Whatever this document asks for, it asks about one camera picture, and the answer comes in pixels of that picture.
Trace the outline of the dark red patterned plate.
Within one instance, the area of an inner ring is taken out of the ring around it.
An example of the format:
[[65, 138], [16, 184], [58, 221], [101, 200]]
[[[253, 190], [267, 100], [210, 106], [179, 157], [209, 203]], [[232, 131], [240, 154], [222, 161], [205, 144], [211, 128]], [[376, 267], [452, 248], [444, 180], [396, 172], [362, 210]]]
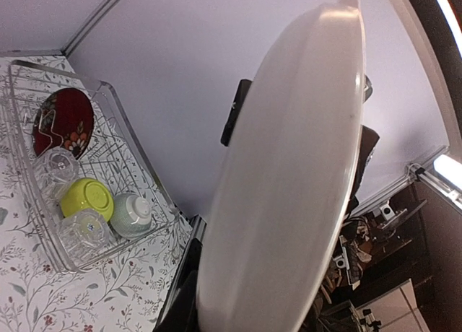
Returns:
[[79, 159], [90, 144], [95, 112], [83, 91], [68, 87], [55, 91], [40, 105], [32, 127], [37, 156], [61, 147]]

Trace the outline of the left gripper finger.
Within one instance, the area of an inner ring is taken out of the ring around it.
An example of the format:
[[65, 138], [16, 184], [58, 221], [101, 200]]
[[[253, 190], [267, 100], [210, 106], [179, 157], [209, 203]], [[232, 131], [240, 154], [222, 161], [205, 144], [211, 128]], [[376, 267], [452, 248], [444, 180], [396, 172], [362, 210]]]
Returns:
[[171, 286], [173, 301], [162, 311], [162, 321], [153, 331], [200, 331], [196, 309], [196, 286], [202, 244], [193, 238], [183, 259], [178, 280]]

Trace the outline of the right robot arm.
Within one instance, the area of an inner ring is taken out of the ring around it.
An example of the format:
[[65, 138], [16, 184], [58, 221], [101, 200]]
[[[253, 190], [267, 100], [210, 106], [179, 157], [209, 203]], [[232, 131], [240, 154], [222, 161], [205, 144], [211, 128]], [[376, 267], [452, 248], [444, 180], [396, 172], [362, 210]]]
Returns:
[[367, 167], [372, 153], [380, 139], [378, 133], [371, 128], [362, 126], [362, 136], [359, 146], [359, 156], [357, 160], [357, 169], [354, 176], [352, 192], [349, 197], [349, 203], [346, 208], [346, 215], [350, 214], [356, 207], [359, 206], [359, 201], [356, 197], [356, 194], [359, 190], [359, 187], [362, 182], [362, 178], [365, 173], [365, 168]]

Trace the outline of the white small bowl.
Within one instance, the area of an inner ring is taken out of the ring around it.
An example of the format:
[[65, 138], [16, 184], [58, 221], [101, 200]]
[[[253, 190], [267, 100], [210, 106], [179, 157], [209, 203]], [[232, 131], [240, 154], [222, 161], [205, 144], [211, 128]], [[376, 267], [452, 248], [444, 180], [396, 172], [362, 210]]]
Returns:
[[134, 193], [121, 193], [114, 197], [110, 226], [123, 238], [134, 239], [147, 232], [152, 225], [149, 202]]

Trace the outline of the white cream plate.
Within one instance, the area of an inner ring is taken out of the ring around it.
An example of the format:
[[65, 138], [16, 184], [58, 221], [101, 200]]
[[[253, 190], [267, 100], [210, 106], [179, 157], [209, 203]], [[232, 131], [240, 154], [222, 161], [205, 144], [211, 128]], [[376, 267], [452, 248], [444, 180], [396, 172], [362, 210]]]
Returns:
[[201, 331], [297, 331], [352, 192], [365, 99], [360, 0], [293, 20], [238, 116], [207, 223]]

